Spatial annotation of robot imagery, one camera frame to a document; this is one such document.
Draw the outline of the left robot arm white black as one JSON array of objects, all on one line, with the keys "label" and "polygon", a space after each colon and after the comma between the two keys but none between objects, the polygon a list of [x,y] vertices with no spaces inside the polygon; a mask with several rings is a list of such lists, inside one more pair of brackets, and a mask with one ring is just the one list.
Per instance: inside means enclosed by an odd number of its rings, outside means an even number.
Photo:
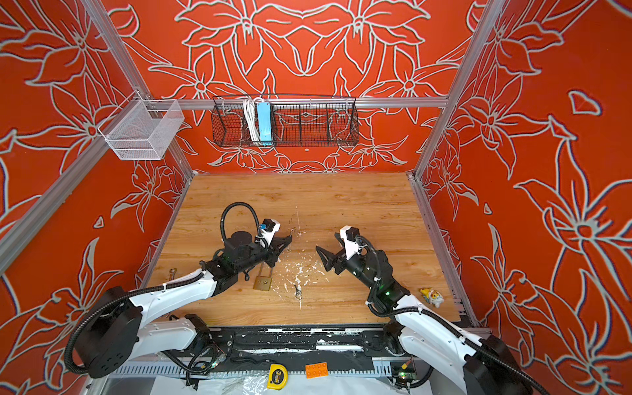
[{"label": "left robot arm white black", "polygon": [[253,210],[246,202],[233,202],[225,208],[220,219],[223,246],[210,260],[201,261],[194,272],[159,286],[133,291],[116,286],[105,291],[70,334],[63,354],[65,368],[98,379],[127,360],[187,350],[202,343],[208,327],[197,315],[172,323],[158,319],[188,304],[219,296],[260,264],[274,268],[292,242],[290,235],[278,235],[280,223],[269,218],[256,219],[253,233],[239,230],[228,236],[225,219],[236,207]]}]

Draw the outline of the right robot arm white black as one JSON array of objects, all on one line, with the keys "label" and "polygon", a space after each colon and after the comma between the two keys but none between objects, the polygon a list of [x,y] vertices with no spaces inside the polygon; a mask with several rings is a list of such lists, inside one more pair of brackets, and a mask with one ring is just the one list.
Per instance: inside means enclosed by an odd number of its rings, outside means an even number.
[{"label": "right robot arm white black", "polygon": [[393,277],[386,253],[365,237],[335,235],[342,249],[316,249],[326,271],[349,272],[369,289],[365,304],[387,318],[396,344],[426,362],[465,394],[545,394],[545,387],[524,372],[498,337],[483,338],[461,329],[426,307]]}]

